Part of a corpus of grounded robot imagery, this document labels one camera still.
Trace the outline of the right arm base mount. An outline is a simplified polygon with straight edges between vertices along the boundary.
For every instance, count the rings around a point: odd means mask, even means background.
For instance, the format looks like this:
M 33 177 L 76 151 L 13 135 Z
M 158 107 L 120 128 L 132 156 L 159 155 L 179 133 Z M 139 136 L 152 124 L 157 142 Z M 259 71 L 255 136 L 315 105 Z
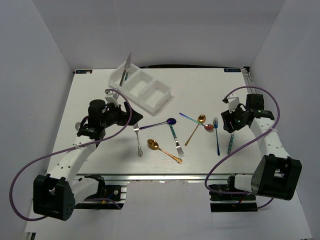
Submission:
M 216 191 L 209 192 L 212 213 L 257 211 L 256 197 L 236 189 L 234 176 L 229 176 L 224 184 L 211 184 L 209 187 Z

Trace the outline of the ornate silver fork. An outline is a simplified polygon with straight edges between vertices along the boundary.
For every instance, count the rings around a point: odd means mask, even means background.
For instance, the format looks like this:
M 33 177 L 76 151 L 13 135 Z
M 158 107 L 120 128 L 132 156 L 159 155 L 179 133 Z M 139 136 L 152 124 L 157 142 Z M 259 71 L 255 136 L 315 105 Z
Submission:
M 137 140 L 137 155 L 139 157 L 142 157 L 143 156 L 143 151 L 142 151 L 142 148 L 141 148 L 141 144 L 140 144 L 140 139 L 139 139 L 139 125 L 138 123 L 134 124 L 133 125 L 133 131 L 135 132 L 136 134 L 136 140 Z

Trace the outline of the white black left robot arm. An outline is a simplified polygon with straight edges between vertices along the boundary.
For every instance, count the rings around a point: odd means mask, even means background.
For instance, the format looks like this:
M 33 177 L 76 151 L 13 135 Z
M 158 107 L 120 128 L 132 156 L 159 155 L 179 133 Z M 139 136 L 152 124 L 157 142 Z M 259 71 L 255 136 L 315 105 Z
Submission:
M 38 175 L 33 181 L 33 211 L 45 217 L 66 221 L 75 206 L 86 199 L 99 200 L 106 195 L 102 176 L 89 174 L 75 179 L 88 157 L 105 137 L 106 128 L 133 126 L 143 115 L 124 102 L 125 110 L 114 103 L 96 99 L 89 103 L 88 115 L 76 124 L 74 148 L 67 151 L 62 160 L 46 175 Z

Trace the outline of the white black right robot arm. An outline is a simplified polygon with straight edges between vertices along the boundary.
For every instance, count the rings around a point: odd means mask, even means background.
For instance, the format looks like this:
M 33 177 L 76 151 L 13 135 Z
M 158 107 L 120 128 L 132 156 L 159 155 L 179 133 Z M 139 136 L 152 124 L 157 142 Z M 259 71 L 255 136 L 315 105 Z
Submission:
M 226 195 L 236 200 L 244 192 L 253 195 L 291 200 L 302 171 L 299 160 L 290 157 L 273 129 L 275 117 L 264 107 L 261 94 L 248 94 L 246 103 L 241 104 L 239 97 L 231 94 L 224 103 L 228 110 L 221 113 L 223 129 L 234 133 L 246 126 L 258 139 L 257 144 L 261 161 L 253 174 L 236 174 L 234 182 L 225 188 Z

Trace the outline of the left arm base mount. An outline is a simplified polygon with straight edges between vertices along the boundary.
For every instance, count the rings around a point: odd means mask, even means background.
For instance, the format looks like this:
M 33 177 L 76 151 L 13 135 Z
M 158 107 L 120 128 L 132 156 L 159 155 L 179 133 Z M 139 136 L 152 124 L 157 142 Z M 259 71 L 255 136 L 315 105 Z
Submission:
M 122 185 L 105 181 L 104 177 L 88 174 L 74 180 L 72 193 L 75 209 L 85 210 L 120 210 L 124 205 Z

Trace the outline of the dark handled steak knife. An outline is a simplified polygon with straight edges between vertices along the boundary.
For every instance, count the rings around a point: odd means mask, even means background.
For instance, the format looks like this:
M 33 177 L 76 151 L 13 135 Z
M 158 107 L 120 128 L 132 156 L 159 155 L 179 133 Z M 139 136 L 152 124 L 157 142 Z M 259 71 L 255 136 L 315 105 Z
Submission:
M 128 55 L 127 59 L 126 59 L 126 62 L 125 62 L 125 65 L 124 65 L 124 69 L 123 69 L 123 73 L 122 73 L 122 76 L 121 76 L 121 79 L 120 79 L 120 83 L 119 83 L 119 86 L 121 87 L 125 81 L 125 78 L 126 78 L 126 75 L 128 73 L 128 70 L 130 68 L 130 65 L 131 65 L 131 56 L 132 56 L 132 52 Z

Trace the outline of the teal handled table knife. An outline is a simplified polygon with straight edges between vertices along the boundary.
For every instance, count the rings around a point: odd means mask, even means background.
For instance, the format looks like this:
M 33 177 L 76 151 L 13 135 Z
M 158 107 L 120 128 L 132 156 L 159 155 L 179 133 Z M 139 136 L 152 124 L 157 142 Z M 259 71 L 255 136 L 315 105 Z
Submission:
M 128 79 L 128 75 L 129 75 L 129 71 L 126 72 L 124 81 L 126 81 Z

